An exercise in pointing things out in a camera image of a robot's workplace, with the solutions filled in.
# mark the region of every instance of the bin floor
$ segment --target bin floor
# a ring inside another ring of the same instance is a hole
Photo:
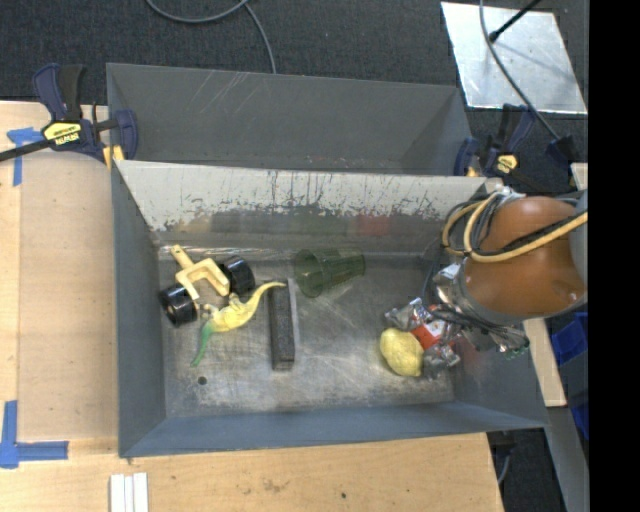
[[[167,414],[209,416],[453,400],[448,372],[433,381],[398,376],[378,348],[387,327],[384,313],[419,293],[423,263],[411,254],[364,254],[364,276],[315,299],[305,297],[294,284],[300,336],[295,363],[288,371],[271,368],[265,296],[247,324],[210,338],[196,368],[190,363],[204,320],[176,328],[163,318]],[[293,277],[293,253],[271,251],[265,258],[263,252],[244,250],[243,257],[258,283]],[[160,256],[159,269],[161,287],[172,284],[176,263]],[[208,283],[198,283],[197,288],[203,299],[220,303]]]

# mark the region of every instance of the wooden board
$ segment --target wooden board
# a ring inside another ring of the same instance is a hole
[[[545,405],[547,407],[564,407],[567,405],[567,397],[564,394],[545,320],[543,318],[526,320],[524,330],[531,342],[531,358],[536,367]]]
[[[105,114],[100,107],[99,118]],[[3,137],[9,129],[39,129],[48,121],[39,103],[0,103]],[[8,139],[2,144],[2,149],[13,146]],[[117,403],[108,171],[90,157],[47,149],[23,157],[23,182],[12,187],[13,165],[4,162],[1,168],[3,195],[11,199],[2,202],[2,219],[12,225],[2,230],[2,272],[11,277],[2,283],[7,307],[2,308],[0,361],[9,365],[7,373],[13,370],[15,381],[11,345],[19,332],[18,439],[113,436]],[[11,394],[5,400],[16,398],[15,384]]]
[[[69,461],[0,471],[0,511],[108,510],[110,475],[139,472],[152,512],[504,510],[483,434],[129,462],[115,450],[78,441]]]
[[[576,162],[571,164],[571,174],[578,190],[585,190],[589,187],[589,164],[586,162]]]

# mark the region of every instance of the metal plate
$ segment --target metal plate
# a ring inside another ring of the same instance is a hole
[[[129,64],[107,76],[110,108],[136,113],[137,160],[450,176],[469,134],[451,86]]]
[[[479,8],[442,2],[442,10],[469,106],[501,108],[523,100],[487,48]],[[518,13],[485,7],[487,30],[499,29]],[[552,13],[530,11],[494,43],[503,65],[533,105],[544,112],[586,114],[587,108]]]

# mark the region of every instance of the yellow toy lizard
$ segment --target yellow toy lizard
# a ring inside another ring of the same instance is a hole
[[[285,283],[273,281],[259,286],[247,302],[240,302],[240,297],[232,293],[229,295],[229,305],[218,309],[210,304],[203,306],[203,309],[211,313],[211,318],[204,324],[200,333],[200,350],[192,361],[191,366],[200,364],[207,349],[209,338],[214,332],[227,332],[237,329],[246,324],[258,309],[260,298],[269,288],[287,286]]]

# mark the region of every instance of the red object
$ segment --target red object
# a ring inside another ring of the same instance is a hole
[[[418,339],[424,350],[432,347],[440,340],[440,336],[442,335],[442,326],[440,323],[441,321],[435,320],[429,324],[420,324],[411,331],[411,334]]]

